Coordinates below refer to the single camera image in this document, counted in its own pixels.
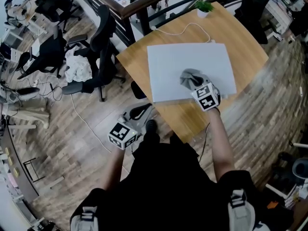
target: black office chair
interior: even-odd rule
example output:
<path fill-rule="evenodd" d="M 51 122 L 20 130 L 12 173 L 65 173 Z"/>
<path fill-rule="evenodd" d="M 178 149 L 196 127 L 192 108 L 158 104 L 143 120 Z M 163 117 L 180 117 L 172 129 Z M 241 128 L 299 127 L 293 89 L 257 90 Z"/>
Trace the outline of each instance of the black office chair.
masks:
<path fill-rule="evenodd" d="M 39 56 L 32 55 L 31 52 L 24 52 L 19 59 L 16 71 L 20 71 L 22 75 L 18 79 L 22 79 L 35 71 L 42 73 L 53 73 L 56 69 L 57 77 L 60 78 L 59 71 L 65 60 L 66 40 L 63 38 L 62 31 L 56 27 L 54 35 L 42 43 L 39 47 Z M 35 60 L 31 66 L 25 71 L 24 65 L 33 57 Z"/>
<path fill-rule="evenodd" d="M 268 2 L 269 0 L 242 0 L 242 5 L 235 11 L 235 17 L 260 44 L 268 43 L 265 31 L 273 29 L 277 32 L 275 25 L 270 20 L 268 20 L 269 24 L 266 27 L 262 27 L 259 22 Z"/>
<path fill-rule="evenodd" d="M 69 18 L 78 18 L 80 21 L 81 18 L 79 16 L 72 15 L 76 10 L 81 9 L 80 6 L 76 6 L 73 8 L 74 3 L 72 0 L 38 0 L 36 2 L 38 7 L 35 9 L 35 12 L 44 15 L 51 22 L 63 22 L 63 33 L 66 33 L 65 26 Z M 61 9 L 63 11 L 62 14 L 58 14 L 57 9 Z"/>
<path fill-rule="evenodd" d="M 120 79 L 122 83 L 126 81 L 125 78 L 116 76 L 117 69 L 112 62 L 111 56 L 118 54 L 117 49 L 111 43 L 110 38 L 116 30 L 116 21 L 111 16 L 109 8 L 102 5 L 98 8 L 97 14 L 101 18 L 100 26 L 96 33 L 91 38 L 90 47 L 75 51 L 74 55 L 81 55 L 87 57 L 91 70 L 92 79 L 84 82 L 72 81 L 66 87 L 63 87 L 63 94 L 73 94 L 77 92 L 92 93 L 94 88 L 99 88 L 100 101 L 104 102 L 102 88 L 108 85 L 114 78 Z M 68 45 L 83 42 L 87 39 L 87 35 L 78 35 L 68 41 Z M 100 65 L 97 68 L 96 60 L 100 58 Z"/>

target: wooden railing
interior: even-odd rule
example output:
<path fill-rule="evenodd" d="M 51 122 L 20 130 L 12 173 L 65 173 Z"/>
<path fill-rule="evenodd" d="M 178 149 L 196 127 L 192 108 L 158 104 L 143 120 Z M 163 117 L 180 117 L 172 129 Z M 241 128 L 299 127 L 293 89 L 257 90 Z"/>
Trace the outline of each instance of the wooden railing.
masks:
<path fill-rule="evenodd" d="M 183 4 L 192 2 L 190 6 L 186 7 L 182 12 L 176 14 L 173 17 L 170 17 L 156 25 L 156 27 L 160 27 L 163 24 L 191 11 L 194 9 L 193 3 L 196 0 L 183 0 L 176 4 L 173 4 L 151 16 L 148 16 L 147 8 L 151 6 L 153 3 L 157 3 L 161 0 L 137 0 L 126 7 L 123 7 L 121 4 L 116 2 L 115 0 L 84 0 L 94 11 L 97 13 L 97 9 L 102 4 L 107 5 L 110 8 L 112 16 L 115 18 L 116 21 L 116 35 L 127 45 L 133 44 L 136 40 L 132 31 L 131 23 L 129 18 L 132 15 L 137 15 L 140 19 L 141 30 L 143 35 L 147 35 L 151 32 L 150 29 L 150 22 L 154 19 L 158 18 L 159 16 L 169 12 Z M 208 0 L 210 2 L 218 1 L 221 4 L 225 4 L 228 1 L 233 0 Z"/>

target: wooden floor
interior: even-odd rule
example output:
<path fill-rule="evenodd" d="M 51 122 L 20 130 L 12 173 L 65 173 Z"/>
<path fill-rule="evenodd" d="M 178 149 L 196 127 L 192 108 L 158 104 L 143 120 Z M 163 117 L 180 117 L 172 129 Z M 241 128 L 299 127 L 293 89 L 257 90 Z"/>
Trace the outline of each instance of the wooden floor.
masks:
<path fill-rule="evenodd" d="M 83 19 L 70 21 L 66 38 L 80 33 L 93 34 L 92 22 Z M 30 36 L 25 36 L 20 50 L 27 50 L 33 42 Z M 255 79 L 244 89 L 233 105 L 221 114 L 222 120 L 234 150 L 237 169 L 250 171 L 257 186 L 262 186 L 270 166 L 280 151 L 296 154 L 289 145 L 289 140 L 297 141 L 300 130 L 304 127 L 307 109 L 307 77 L 303 73 L 304 54 L 301 44 L 277 42 L 272 38 L 265 50 L 269 61 L 256 75 Z M 2 76 L 10 80 L 10 87 L 28 86 L 28 81 L 17 83 L 19 73 Z M 35 73 L 33 79 L 46 80 L 45 74 Z M 100 103 L 98 93 L 74 94 L 73 99 L 79 114 L 88 122 L 100 140 L 112 150 L 107 141 L 110 124 L 130 104 L 139 102 L 133 95 L 131 78 L 126 74 L 127 81 L 122 86 L 117 80 L 107 89 L 107 102 Z M 53 86 L 57 83 L 54 77 L 48 78 Z M 300 97 L 299 87 L 303 89 Z M 55 98 L 61 96 L 60 89 Z M 38 124 L 36 130 L 15 132 L 14 143 L 23 161 L 38 158 L 35 167 L 39 176 L 46 176 L 36 183 L 41 189 L 60 176 L 65 179 L 56 185 L 52 191 L 40 196 L 31 206 L 39 217 L 45 217 L 56 222 L 62 230 L 69 230 L 69 218 L 78 204 L 91 189 L 99 186 L 102 172 L 109 153 L 101 146 L 87 125 L 75 113 L 70 96 L 63 96 L 59 102 L 48 95 L 49 111 L 51 113 L 50 127 L 43 129 Z M 153 116 L 159 123 L 162 141 L 168 141 L 172 131 L 162 118 L 153 111 Z M 24 124 L 12 118 L 17 124 Z M 205 153 L 201 167 L 211 179 L 214 179 L 211 158 L 211 136 L 207 138 Z M 200 154 L 204 143 L 204 131 L 196 136 L 191 145 Z M 133 163 L 131 152 L 127 150 L 124 167 L 129 171 Z"/>

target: white board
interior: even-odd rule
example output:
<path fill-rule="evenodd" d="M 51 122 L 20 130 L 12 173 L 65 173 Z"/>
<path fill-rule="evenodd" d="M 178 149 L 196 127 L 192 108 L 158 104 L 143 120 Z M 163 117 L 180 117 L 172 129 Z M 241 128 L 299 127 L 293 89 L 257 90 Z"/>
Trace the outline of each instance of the white board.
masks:
<path fill-rule="evenodd" d="M 153 102 L 191 99 L 190 90 L 180 84 L 185 69 L 207 75 L 222 95 L 236 93 L 235 80 L 224 44 L 185 43 L 148 46 Z"/>

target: white cable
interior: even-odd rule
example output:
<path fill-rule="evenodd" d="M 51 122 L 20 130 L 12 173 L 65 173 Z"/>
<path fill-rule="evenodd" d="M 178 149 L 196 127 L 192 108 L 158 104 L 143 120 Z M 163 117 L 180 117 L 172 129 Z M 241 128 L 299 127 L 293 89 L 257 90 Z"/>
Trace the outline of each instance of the white cable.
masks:
<path fill-rule="evenodd" d="M 72 99 L 72 103 L 73 103 L 73 107 L 74 107 L 74 110 L 76 112 L 76 114 L 79 116 L 79 118 L 85 123 L 87 124 L 88 128 L 91 130 L 91 132 L 93 133 L 93 135 L 99 140 L 99 142 L 101 143 L 101 145 L 103 146 L 103 148 L 106 149 L 106 151 L 108 151 L 109 153 L 111 153 L 111 151 L 109 149 L 107 149 L 106 146 L 104 146 L 104 144 L 102 143 L 102 141 L 100 140 L 100 138 L 94 133 L 94 131 L 90 128 L 90 126 L 88 125 L 88 123 L 80 116 L 80 114 L 78 114 L 77 110 L 76 110 L 76 107 L 75 107 L 75 104 L 74 104 L 74 100 L 73 100 L 73 95 L 71 94 L 71 99 Z M 124 171 L 126 173 L 129 174 L 129 172 L 126 170 L 126 168 L 124 168 L 124 166 L 122 165 L 122 168 L 124 169 Z"/>
<path fill-rule="evenodd" d="M 165 33 L 165 34 L 168 34 L 168 35 L 178 36 L 178 35 L 183 34 L 183 33 L 186 31 L 186 29 L 187 29 L 187 27 L 188 27 L 189 25 L 196 25 L 196 26 L 200 27 L 202 31 L 204 31 L 204 33 L 208 36 L 208 41 L 207 41 L 206 43 L 208 43 L 208 42 L 211 40 L 211 37 L 209 36 L 209 34 L 208 34 L 199 24 L 193 23 L 193 22 L 187 24 L 187 25 L 185 26 L 184 30 L 183 30 L 181 33 L 167 33 L 167 32 L 164 32 L 164 31 L 162 31 L 162 30 L 156 28 L 155 26 L 152 26 L 151 29 L 152 29 L 153 31 L 155 31 L 155 30 L 156 30 L 156 31 L 160 31 L 160 32 Z"/>

